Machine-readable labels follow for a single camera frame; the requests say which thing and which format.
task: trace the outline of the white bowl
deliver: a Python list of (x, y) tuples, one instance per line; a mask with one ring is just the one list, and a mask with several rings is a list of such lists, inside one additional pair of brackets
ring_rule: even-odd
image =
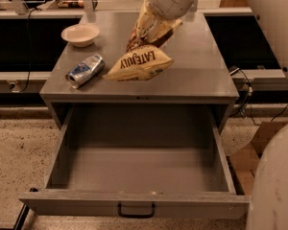
[(91, 45), (100, 29), (95, 24), (77, 24), (64, 29), (60, 36), (76, 47)]

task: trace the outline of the gray cabinet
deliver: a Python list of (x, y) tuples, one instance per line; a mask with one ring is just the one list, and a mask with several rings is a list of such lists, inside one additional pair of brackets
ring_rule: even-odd
[[(136, 17), (97, 11), (83, 18), (101, 34), (87, 48), (67, 45), (41, 91), (60, 140), (45, 187), (20, 200), (41, 215), (241, 217), (250, 199), (236, 194), (220, 140), (238, 95), (204, 15), (186, 18), (163, 48), (176, 62), (161, 75), (103, 80)], [(95, 53), (105, 71), (72, 89), (64, 75)]]

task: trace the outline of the snack bag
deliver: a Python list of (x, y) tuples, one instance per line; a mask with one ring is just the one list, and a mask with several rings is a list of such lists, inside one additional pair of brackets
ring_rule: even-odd
[(160, 48), (174, 34), (181, 23), (180, 19), (166, 20), (154, 14), (149, 3), (144, 0), (130, 35), (126, 52), (148, 44)]
[(147, 81), (174, 63), (174, 60), (154, 45), (135, 48), (124, 54), (103, 75), (109, 81)]

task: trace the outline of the yellow packaging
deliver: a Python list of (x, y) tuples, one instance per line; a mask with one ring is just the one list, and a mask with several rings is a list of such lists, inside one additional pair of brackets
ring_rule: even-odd
[(147, 81), (173, 63), (156, 46), (145, 45), (124, 54), (103, 77), (109, 81)]

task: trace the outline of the terrazzo floor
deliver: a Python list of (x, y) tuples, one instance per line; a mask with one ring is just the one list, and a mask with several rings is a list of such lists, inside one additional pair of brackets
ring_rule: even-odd
[[(252, 116), (257, 124), (270, 122), (285, 104), (253, 106)], [(247, 145), (258, 129), (250, 118), (229, 118), (222, 133), (226, 155)], [(274, 122), (287, 122), (288, 109)], [(45, 170), (59, 131), (45, 107), (0, 108), (0, 227), (12, 228), (22, 207), (17, 195), (31, 187), (42, 188)], [(239, 219), (195, 218), (96, 218), (44, 217), (30, 211), (23, 229), (245, 229), (245, 217)]]

